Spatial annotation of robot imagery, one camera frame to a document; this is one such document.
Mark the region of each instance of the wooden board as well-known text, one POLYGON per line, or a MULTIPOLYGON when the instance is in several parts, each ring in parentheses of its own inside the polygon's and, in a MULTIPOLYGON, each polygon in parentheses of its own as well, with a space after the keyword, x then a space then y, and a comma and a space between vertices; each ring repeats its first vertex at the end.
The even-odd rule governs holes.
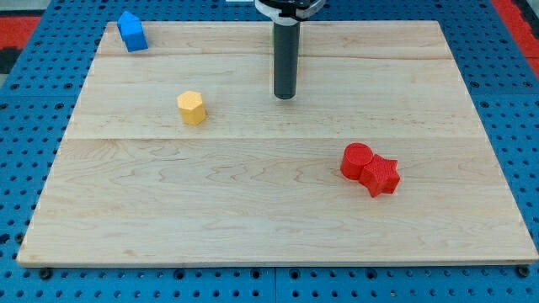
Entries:
POLYGON ((28 267, 530 263, 525 223, 436 22, 302 26, 272 94, 270 23, 109 24, 21 246, 28 267), (203 93, 184 125, 176 96, 203 93), (346 145, 399 160, 395 194, 346 145))

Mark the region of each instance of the yellow hexagonal block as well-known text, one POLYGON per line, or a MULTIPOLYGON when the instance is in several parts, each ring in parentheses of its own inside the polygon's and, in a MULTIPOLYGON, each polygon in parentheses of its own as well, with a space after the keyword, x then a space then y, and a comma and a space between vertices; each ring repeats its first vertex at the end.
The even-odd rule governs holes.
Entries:
POLYGON ((179 113, 182 115, 184 123, 189 125, 198 125, 205 119, 204 102, 202 94, 193 91, 187 91, 178 96, 179 113))

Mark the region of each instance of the blue pegboard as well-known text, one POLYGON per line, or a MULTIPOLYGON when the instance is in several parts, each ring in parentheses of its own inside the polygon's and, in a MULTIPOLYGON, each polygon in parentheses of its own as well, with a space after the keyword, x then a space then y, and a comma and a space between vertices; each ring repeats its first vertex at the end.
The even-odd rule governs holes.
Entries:
MULTIPOLYGON (((53 0, 0 91, 0 301, 539 301, 539 267, 21 268, 14 261, 107 21, 266 20, 224 0, 53 0)), ((534 241, 539 82, 489 1, 328 0, 314 20, 438 20, 534 241)))

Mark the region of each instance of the toy block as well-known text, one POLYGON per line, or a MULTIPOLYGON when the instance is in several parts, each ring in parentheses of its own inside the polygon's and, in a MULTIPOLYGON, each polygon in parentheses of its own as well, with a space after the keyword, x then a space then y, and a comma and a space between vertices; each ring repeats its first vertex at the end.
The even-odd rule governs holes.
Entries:
POLYGON ((137 16, 135 16, 134 14, 132 14, 132 13, 130 13, 128 11, 125 11, 123 14, 121 14, 120 18, 118 19, 118 22, 116 23, 120 33, 121 33, 121 26, 123 24, 127 24, 127 23, 130 23, 130 22, 140 23, 141 20, 137 16))
POLYGON ((184 123, 189 125, 198 125, 205 119, 204 102, 202 94, 193 91, 187 91, 177 97, 179 113, 184 123))
POLYGON ((125 11, 118 20, 118 29, 127 51, 140 51, 148 48, 141 20, 125 11))
POLYGON ((373 157, 370 147, 363 143, 352 143, 344 149, 340 171, 351 180, 359 180, 363 167, 371 162, 373 157))
POLYGON ((380 155, 374 155, 360 175, 360 183, 369 189, 373 198, 381 193, 392 194, 400 179, 397 160, 389 160, 380 155))

